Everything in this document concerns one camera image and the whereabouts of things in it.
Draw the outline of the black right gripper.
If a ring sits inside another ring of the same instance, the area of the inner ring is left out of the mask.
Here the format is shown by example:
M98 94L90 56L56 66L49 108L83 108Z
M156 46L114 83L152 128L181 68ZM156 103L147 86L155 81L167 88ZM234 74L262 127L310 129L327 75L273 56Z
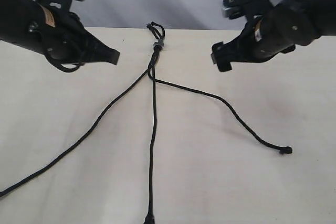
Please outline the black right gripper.
M307 46L319 33L303 12L278 6L256 23L252 31L228 43L212 45L211 58L220 72L232 70L231 62L262 63L295 45Z

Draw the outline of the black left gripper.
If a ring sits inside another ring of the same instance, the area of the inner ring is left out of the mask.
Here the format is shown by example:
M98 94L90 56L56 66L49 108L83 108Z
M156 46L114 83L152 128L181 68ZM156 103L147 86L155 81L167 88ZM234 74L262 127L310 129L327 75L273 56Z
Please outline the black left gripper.
M54 6L30 3L26 7L26 49L39 54L46 49L56 60L118 64L120 52L89 33L78 15Z

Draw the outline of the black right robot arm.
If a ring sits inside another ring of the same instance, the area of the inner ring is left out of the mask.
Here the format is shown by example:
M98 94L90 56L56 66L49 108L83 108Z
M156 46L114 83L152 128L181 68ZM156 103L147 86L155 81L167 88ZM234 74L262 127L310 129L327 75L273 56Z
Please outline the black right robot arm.
M223 0L223 14L246 18L232 41L212 45L212 61L220 72L233 62L263 63L293 52L322 36L335 36L335 0Z

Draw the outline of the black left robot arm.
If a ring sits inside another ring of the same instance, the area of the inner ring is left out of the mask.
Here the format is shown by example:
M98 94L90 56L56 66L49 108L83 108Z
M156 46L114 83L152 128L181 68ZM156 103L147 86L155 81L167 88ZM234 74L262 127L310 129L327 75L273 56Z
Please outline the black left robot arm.
M120 53L88 32L73 1L1 0L1 41L42 54L63 72L87 63L118 63Z

